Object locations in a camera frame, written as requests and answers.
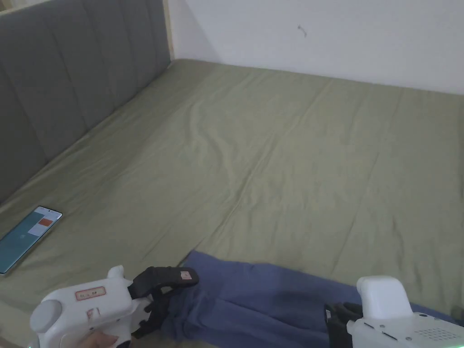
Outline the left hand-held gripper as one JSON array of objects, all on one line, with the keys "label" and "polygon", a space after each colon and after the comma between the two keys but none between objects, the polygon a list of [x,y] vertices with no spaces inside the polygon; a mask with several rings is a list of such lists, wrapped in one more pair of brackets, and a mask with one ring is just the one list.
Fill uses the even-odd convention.
[{"label": "left hand-held gripper", "polygon": [[32,348],[75,348],[94,332],[116,336],[115,348],[130,346],[159,331],[168,316],[174,290],[199,283],[189,267],[150,266],[131,280],[123,266],[103,279],[57,289],[46,295],[30,317]]}]

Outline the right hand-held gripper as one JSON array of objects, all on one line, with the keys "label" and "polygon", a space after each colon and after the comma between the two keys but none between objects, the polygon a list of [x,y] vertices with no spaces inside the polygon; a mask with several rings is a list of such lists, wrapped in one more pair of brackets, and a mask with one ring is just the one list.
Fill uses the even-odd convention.
[{"label": "right hand-held gripper", "polygon": [[357,281],[361,304],[325,304],[330,348],[462,348],[464,328],[414,312],[403,284],[391,276]]}]

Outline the person's left hand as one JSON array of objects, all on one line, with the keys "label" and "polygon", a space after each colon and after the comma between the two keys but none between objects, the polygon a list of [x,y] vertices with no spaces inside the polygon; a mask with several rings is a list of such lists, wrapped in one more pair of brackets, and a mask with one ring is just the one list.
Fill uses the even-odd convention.
[{"label": "person's left hand", "polygon": [[118,339],[118,336],[98,331],[72,343],[69,348],[111,348],[117,343]]}]

